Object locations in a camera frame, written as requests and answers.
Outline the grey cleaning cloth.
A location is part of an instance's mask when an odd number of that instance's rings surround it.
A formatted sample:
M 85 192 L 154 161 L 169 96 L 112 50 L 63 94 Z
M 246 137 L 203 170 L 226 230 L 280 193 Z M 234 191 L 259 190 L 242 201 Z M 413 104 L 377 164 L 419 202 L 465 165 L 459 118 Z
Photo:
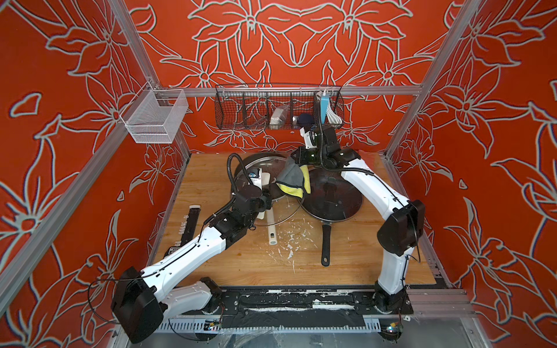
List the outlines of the grey cleaning cloth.
M 284 194 L 303 199 L 311 194 L 308 166 L 299 165 L 289 157 L 276 177 L 276 184 Z

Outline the glass lid with cream handle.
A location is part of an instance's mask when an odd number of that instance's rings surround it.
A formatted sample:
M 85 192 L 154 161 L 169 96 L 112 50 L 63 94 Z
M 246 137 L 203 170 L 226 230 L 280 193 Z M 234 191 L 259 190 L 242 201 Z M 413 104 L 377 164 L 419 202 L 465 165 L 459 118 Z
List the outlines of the glass lid with cream handle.
M 257 227 L 286 223 L 301 209 L 301 200 L 284 194 L 276 184 L 276 177 L 283 171 L 286 162 L 287 158 L 284 155 L 271 152 L 249 155 L 244 159 L 248 172 L 253 172 L 254 169 L 259 168 L 263 174 L 269 175 L 269 179 L 265 180 L 261 186 L 264 191 L 270 194 L 272 209 L 259 215 L 255 221 Z

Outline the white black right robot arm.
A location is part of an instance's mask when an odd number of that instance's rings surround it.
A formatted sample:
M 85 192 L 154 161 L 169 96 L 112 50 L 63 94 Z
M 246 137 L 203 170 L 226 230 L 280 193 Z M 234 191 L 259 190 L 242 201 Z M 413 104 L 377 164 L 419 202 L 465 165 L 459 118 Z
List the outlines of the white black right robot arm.
M 333 128 L 302 128 L 300 135 L 304 145 L 292 153 L 286 168 L 297 176 L 295 196 L 304 211 L 323 223 L 322 265 L 330 264 L 331 223 L 351 219 L 370 202 L 384 221 L 377 232 L 383 257 L 374 307 L 382 314 L 401 310 L 409 260 L 423 234 L 425 205 L 393 189 L 358 152 L 342 149 Z

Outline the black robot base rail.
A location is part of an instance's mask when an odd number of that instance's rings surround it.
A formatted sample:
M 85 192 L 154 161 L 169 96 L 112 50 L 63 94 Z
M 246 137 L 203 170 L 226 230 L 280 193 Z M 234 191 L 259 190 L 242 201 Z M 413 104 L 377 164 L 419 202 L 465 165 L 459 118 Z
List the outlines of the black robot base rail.
M 182 314 L 218 320 L 227 329 L 363 329 L 367 318 L 385 325 L 413 315 L 409 298 L 380 311 L 374 287 L 223 287 L 212 310 Z

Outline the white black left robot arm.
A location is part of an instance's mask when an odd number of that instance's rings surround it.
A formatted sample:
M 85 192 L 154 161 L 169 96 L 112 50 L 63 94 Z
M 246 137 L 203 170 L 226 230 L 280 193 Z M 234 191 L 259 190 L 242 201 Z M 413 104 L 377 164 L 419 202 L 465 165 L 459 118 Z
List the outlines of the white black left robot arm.
M 213 216 L 200 235 L 163 260 L 140 271 L 131 267 L 117 281 L 111 309 L 133 344 L 151 336 L 162 322 L 201 310 L 220 296 L 209 278 L 178 284 L 253 228 L 259 213 L 272 207 L 270 194 L 255 185 L 241 188 L 229 208 Z

